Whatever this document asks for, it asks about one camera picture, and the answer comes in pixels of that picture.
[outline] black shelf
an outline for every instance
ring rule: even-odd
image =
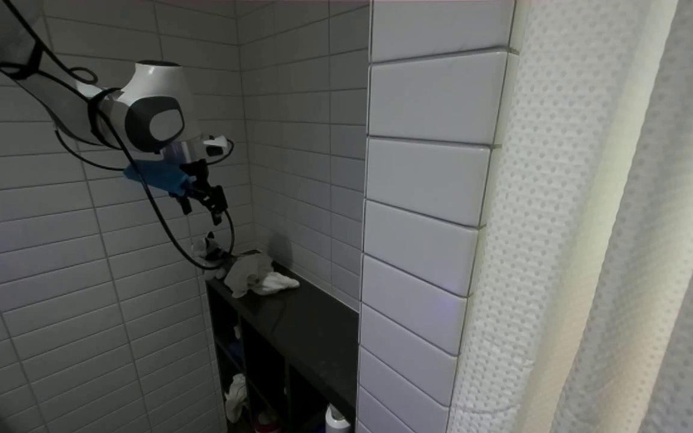
[[[273,411],[286,433],[311,433],[324,422],[328,403],[354,425],[357,313],[288,269],[274,266],[299,280],[300,287],[270,296],[249,292],[236,299],[222,281],[206,283],[221,381],[230,384],[231,372],[242,372],[250,416]],[[243,359],[229,350],[238,324]],[[233,428],[239,426],[230,425],[229,431],[241,431]]]

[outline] tiled wall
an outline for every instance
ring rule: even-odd
[[[237,248],[252,247],[233,2],[46,0],[45,9],[39,31],[102,85],[124,85],[134,60],[187,66],[204,131],[237,142],[211,177],[225,186]],[[210,228],[198,207],[184,217],[155,195],[187,248]],[[41,106],[0,76],[0,431],[222,431],[203,291],[140,185],[83,167]]]
[[[514,9],[372,2],[360,433],[446,431],[517,59]]]
[[[259,248],[360,299],[368,2],[238,3]]]

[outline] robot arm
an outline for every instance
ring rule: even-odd
[[[207,146],[206,153],[217,156],[233,146],[201,133],[182,67],[139,61],[124,88],[99,88],[93,72],[63,65],[32,29],[41,10],[41,0],[0,0],[0,71],[41,102],[63,134],[123,151],[130,163],[125,176],[143,184],[159,217],[149,186],[169,192],[184,213],[191,211],[192,198],[209,209],[214,224],[222,213],[228,217],[223,190],[208,184],[209,163],[192,161],[189,147]],[[130,150],[161,154],[162,160],[136,160]]]

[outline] black countertop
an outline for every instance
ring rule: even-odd
[[[354,419],[357,400],[357,312],[279,264],[275,271],[300,287],[267,296],[248,291],[240,299],[220,280],[219,293],[256,331],[288,358],[344,416]]]

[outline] white textured curtain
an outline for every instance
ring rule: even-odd
[[[531,2],[498,170],[448,430],[693,431],[693,0]]]

